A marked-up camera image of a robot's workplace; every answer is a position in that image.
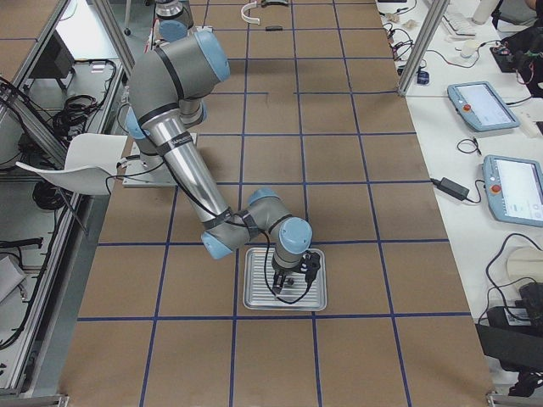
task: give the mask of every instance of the cable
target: cable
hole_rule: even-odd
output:
[[[534,96],[532,95],[529,95],[527,98],[524,98],[522,100],[518,100],[517,102],[509,102],[509,103],[506,103],[507,106],[514,106],[515,104],[520,104],[520,103],[523,103],[523,102],[526,102],[527,100],[530,100],[531,98],[533,98]]]
[[[151,170],[147,170],[147,171],[143,171],[143,172],[138,172],[136,174],[129,174],[127,176],[123,176],[123,175],[114,175],[114,176],[106,176],[104,182],[105,182],[105,187],[106,189],[108,190],[108,193],[109,195],[111,195],[111,190],[109,189],[109,185],[108,185],[108,181],[111,180],[111,179],[121,179],[121,178],[132,178],[133,176],[142,176],[144,174],[148,174],[149,172],[153,172],[155,170],[157,170],[158,168],[160,168],[162,165],[164,165],[164,162],[165,161],[162,161],[160,164],[158,164],[157,166],[155,166],[154,168],[152,168]]]
[[[32,190],[32,199],[38,208],[45,210],[56,210],[64,207],[64,200],[60,195],[58,187],[49,181],[39,181]]]
[[[517,284],[518,282],[521,282],[522,280],[531,280],[532,282],[537,282],[532,277],[520,277],[517,280],[515,280],[514,282],[508,282],[507,284],[503,284],[503,285],[498,286],[498,287],[499,288],[509,287],[509,286],[512,286],[513,284]],[[483,314],[481,314],[481,316],[477,319],[477,323],[479,325],[481,325],[482,320],[486,319],[486,318],[483,318],[483,315],[486,314],[488,312],[489,308],[490,308],[490,292],[492,290],[496,290],[496,287],[491,287],[486,292],[486,307],[484,308]]]
[[[461,148],[461,145],[462,144],[466,144],[466,143],[471,143],[472,144],[472,148],[469,148],[469,149],[463,149]],[[456,149],[458,151],[460,151],[461,153],[464,153],[464,154],[473,154],[473,153],[477,153],[477,155],[482,155],[481,153],[481,150],[479,149],[479,142],[477,141],[477,139],[475,137],[472,137],[472,138],[463,138],[461,141],[458,142],[458,144],[456,145]]]
[[[19,267],[21,269],[23,268],[23,258],[19,256],[18,254],[10,253],[10,252],[0,252],[0,254],[8,254],[10,256],[14,256],[17,259],[17,263],[19,264]]]
[[[36,296],[38,292],[37,289],[40,287],[43,275],[48,269],[48,262],[53,252],[52,250],[53,244],[56,240],[57,235],[59,234],[60,224],[62,223],[62,219],[66,215],[67,211],[68,209],[64,207],[62,213],[60,214],[59,221],[55,223],[54,225],[53,233],[51,235],[51,240],[49,241],[49,244],[48,244],[48,251],[45,254],[45,259],[43,260],[42,268],[40,269],[40,272],[38,273],[36,277],[36,285],[34,286],[34,290],[32,291],[32,295],[30,299],[26,303],[25,316],[23,317],[23,320],[21,321],[19,327],[13,329],[14,333],[7,339],[0,341],[0,350],[4,350],[6,348],[9,348],[11,345],[13,345],[17,341],[17,339],[19,339],[20,334],[25,330],[25,325],[26,325],[26,322],[28,321],[28,318],[30,317],[32,305],[34,304],[34,301],[36,300]]]
[[[496,42],[498,43],[499,40],[492,40],[492,41],[487,41],[487,42],[483,42],[481,44],[479,44],[479,46],[477,47],[477,49],[475,50],[475,53],[477,54],[475,60],[470,64],[470,65],[461,65],[461,64],[455,64],[451,61],[449,61],[447,58],[445,58],[445,56],[443,56],[442,53],[440,53],[439,51],[436,51],[435,49],[428,49],[426,50],[427,53],[437,53],[441,59],[443,59],[448,65],[451,65],[451,66],[457,66],[458,68],[472,68],[474,67],[474,65],[477,63],[477,61],[479,61],[479,58],[481,57],[481,54],[479,53],[479,49],[481,49],[481,47],[484,47],[485,45],[487,44],[490,44],[492,42]]]
[[[524,239],[528,240],[535,248],[537,248],[538,250],[541,251],[541,248],[540,246],[534,242],[530,237],[526,236],[526,235],[523,235],[522,233],[511,233],[509,235],[507,235],[507,237],[505,238],[505,240],[503,241],[503,243],[501,244],[501,247],[500,247],[500,250],[498,251],[497,255],[494,256],[492,258],[492,260],[486,265],[486,268],[484,269],[484,273],[486,274],[486,277],[489,279],[489,282],[490,284],[492,284],[492,287],[494,287],[498,293],[500,294],[500,297],[501,297],[501,300],[503,301],[503,305],[504,305],[504,308],[505,308],[505,311],[512,317],[514,318],[515,320],[519,320],[519,321],[531,321],[531,319],[526,319],[526,318],[521,318],[515,314],[513,314],[513,312],[511,312],[511,310],[509,309],[509,306],[507,305],[507,299],[506,299],[506,296],[505,294],[503,293],[503,291],[501,290],[500,286],[498,286],[495,281],[492,279],[492,277],[490,276],[490,267],[494,264],[494,262],[501,256],[501,254],[503,253],[503,251],[505,250],[505,247],[506,247],[506,244],[507,242],[509,241],[510,238],[512,237],[515,237],[515,236],[518,236],[518,237],[523,237]]]
[[[119,109],[117,110],[117,114],[115,115],[115,120],[117,121],[117,125],[119,125],[120,129],[123,130],[125,133],[127,133],[128,130],[125,129],[125,127],[120,123],[120,120],[119,120],[120,112],[121,112],[122,108],[124,108],[125,106],[130,106],[130,104],[129,103],[123,103],[121,106],[119,106]]]
[[[396,10],[395,14],[396,15],[402,15],[402,14],[409,13],[410,11],[414,10],[416,6],[417,6],[417,0],[415,0],[415,4],[413,4],[413,7],[411,7],[411,8],[398,8],[398,10]]]
[[[270,246],[272,245],[271,242],[270,242],[270,237],[268,236],[268,234],[266,233],[266,231],[262,231],[260,230],[260,233],[262,233],[264,235],[264,237],[266,238],[266,255],[264,256],[264,281],[266,282],[266,287],[268,287],[268,290],[270,291],[270,293],[276,298],[278,299],[279,301],[281,301],[282,303],[285,303],[285,304],[289,304],[289,305],[292,305],[292,304],[296,304],[298,301],[300,301],[303,297],[305,297],[305,295],[309,292],[309,290],[311,289],[311,284],[308,283],[307,284],[307,288],[305,289],[304,293],[302,295],[300,295],[297,299],[295,299],[294,301],[287,301],[286,299],[283,299],[281,297],[278,297],[277,294],[275,294],[272,290],[272,288],[270,287],[270,283],[268,282],[268,276],[267,276],[267,272],[266,272],[266,265],[267,265],[267,262],[268,262],[268,255],[270,254]]]
[[[477,183],[478,182],[482,182],[483,183],[483,187],[484,187],[484,180],[475,180],[475,191],[477,191],[477,195],[479,196],[478,200],[477,201],[473,201],[471,200],[470,198],[466,197],[466,200],[468,202],[471,202],[472,204],[480,204],[481,202],[481,191],[479,190],[479,188],[477,187]]]

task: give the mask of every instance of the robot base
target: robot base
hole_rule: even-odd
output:
[[[197,133],[190,133],[193,138],[194,144],[196,144]],[[139,148],[137,148],[136,143],[132,146],[130,152],[131,155],[139,155]],[[149,168],[144,167],[143,163],[135,159],[133,161],[128,161],[126,165],[126,174],[139,174],[149,170]],[[155,171],[149,172],[148,174],[143,174],[141,176],[134,176],[133,178],[123,178],[122,185],[128,188],[155,188],[155,187],[174,187],[176,182],[171,177],[170,172],[165,165],[162,165]]]
[[[270,287],[273,285],[274,270],[272,267],[272,258],[274,248],[270,248],[266,263],[267,280]],[[316,248],[310,248],[310,251],[321,255],[321,269],[316,274],[316,280],[311,289],[296,304],[285,304],[276,299],[268,290],[264,281],[264,259],[266,257],[266,248],[250,248],[245,256],[245,279],[244,279],[244,305],[249,309],[290,309],[298,311],[322,311],[327,305],[326,293],[326,267],[324,253]],[[302,295],[307,285],[303,274],[292,273],[289,277],[294,279],[294,284],[288,286],[285,284],[278,297],[287,301],[295,301]]]

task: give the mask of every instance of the cardboard floor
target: cardboard floor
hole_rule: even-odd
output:
[[[486,406],[492,388],[378,10],[191,0],[232,77],[193,128],[233,209],[265,186],[327,259],[322,312],[244,308],[181,191],[116,185],[60,391],[87,406]],[[265,31],[281,25],[282,31]],[[264,244],[257,239],[256,244]]]

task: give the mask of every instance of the robotic arm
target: robotic arm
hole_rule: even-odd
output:
[[[319,255],[308,251],[312,235],[309,223],[293,217],[269,188],[253,193],[247,208],[233,213],[187,131],[205,117],[202,98],[229,75],[227,57],[208,31],[144,54],[130,82],[137,123],[147,149],[164,160],[190,198],[205,229],[202,241],[214,259],[232,253],[265,231],[276,242],[272,291],[281,292],[290,272],[305,274],[309,291],[320,268]]]

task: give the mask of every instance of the metal tray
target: metal tray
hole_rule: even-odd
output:
[[[266,262],[267,280],[270,286],[273,284],[272,258],[275,248],[270,248]],[[311,248],[311,251],[321,255],[321,269],[316,275],[311,289],[296,304],[285,304],[276,299],[268,290],[264,280],[264,258],[266,257],[266,248],[250,248],[245,256],[245,279],[244,279],[244,305],[249,309],[290,309],[298,311],[322,311],[327,305],[326,293],[326,267],[324,253]],[[279,297],[288,301],[294,301],[302,295],[307,285],[304,275],[292,273],[294,284],[290,287],[285,286],[279,294]]]

